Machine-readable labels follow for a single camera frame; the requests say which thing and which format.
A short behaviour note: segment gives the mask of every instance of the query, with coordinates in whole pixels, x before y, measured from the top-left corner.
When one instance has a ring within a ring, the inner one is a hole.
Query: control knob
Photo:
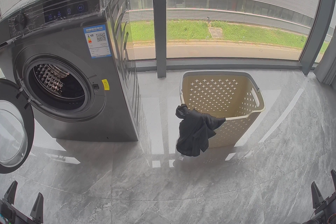
[[[24,13],[19,13],[14,20],[14,27],[21,32],[27,26],[27,17]]]

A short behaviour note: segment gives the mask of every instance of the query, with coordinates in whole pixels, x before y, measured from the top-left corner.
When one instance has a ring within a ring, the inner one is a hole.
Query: road
[[[234,43],[227,41],[169,41],[167,58],[233,57],[297,60],[301,49],[279,45]],[[134,42],[136,59],[155,58],[155,43]]]

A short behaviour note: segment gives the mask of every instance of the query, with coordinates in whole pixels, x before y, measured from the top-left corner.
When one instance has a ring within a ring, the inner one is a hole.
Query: qr code
[[[97,41],[106,41],[106,34],[105,33],[96,33]]]

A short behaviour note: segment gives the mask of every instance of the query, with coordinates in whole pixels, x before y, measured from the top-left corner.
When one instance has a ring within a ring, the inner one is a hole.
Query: washing machine
[[[53,138],[138,141],[128,6],[129,0],[22,0],[2,14],[0,173],[29,154],[34,118]]]

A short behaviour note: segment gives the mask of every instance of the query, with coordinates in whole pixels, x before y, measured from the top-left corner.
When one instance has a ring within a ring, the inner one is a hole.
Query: laundry basket
[[[234,145],[265,110],[253,78],[237,71],[187,71],[180,83],[181,103],[189,109],[226,117],[209,139],[209,148]]]

